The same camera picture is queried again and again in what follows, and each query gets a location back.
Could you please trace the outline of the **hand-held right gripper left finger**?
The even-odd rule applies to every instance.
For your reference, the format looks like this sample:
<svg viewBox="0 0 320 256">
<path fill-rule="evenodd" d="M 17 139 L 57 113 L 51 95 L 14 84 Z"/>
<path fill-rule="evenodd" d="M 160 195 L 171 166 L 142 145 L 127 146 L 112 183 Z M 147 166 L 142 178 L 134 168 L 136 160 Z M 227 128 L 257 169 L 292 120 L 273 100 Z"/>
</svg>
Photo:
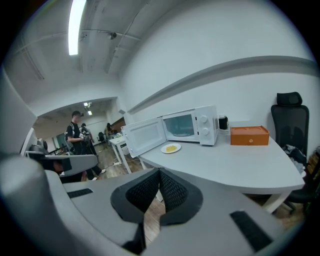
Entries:
<svg viewBox="0 0 320 256">
<path fill-rule="evenodd" d="M 145 242 L 144 211 L 149 188 L 158 186 L 158 173 L 147 169 L 124 176 L 61 183 L 46 171 L 46 186 L 54 217 L 62 230 L 50 251 L 57 256 L 158 256 L 160 246 Z"/>
</svg>

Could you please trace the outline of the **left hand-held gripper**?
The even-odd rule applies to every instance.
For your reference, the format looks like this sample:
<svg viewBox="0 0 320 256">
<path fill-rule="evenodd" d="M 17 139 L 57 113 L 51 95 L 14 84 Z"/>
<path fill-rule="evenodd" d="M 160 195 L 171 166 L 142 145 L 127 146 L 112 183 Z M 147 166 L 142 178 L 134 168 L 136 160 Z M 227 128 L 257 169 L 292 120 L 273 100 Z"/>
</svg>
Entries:
<svg viewBox="0 0 320 256">
<path fill-rule="evenodd" d="M 98 164 L 98 158 L 93 154 L 86 155 L 49 155 L 48 144 L 45 140 L 38 139 L 24 153 L 24 156 L 33 160 L 61 160 L 64 174 L 63 177 L 74 176 L 85 172 Z"/>
</svg>

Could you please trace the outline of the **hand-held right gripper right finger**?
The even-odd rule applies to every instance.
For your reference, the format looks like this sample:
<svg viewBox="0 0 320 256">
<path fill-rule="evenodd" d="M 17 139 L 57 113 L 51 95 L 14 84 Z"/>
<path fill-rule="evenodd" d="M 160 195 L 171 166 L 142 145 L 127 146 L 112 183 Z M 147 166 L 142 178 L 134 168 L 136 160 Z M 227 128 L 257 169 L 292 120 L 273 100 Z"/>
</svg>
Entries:
<svg viewBox="0 0 320 256">
<path fill-rule="evenodd" d="M 152 256 L 277 256 L 284 229 L 245 195 L 191 174 L 158 170 L 165 203 Z"/>
</svg>

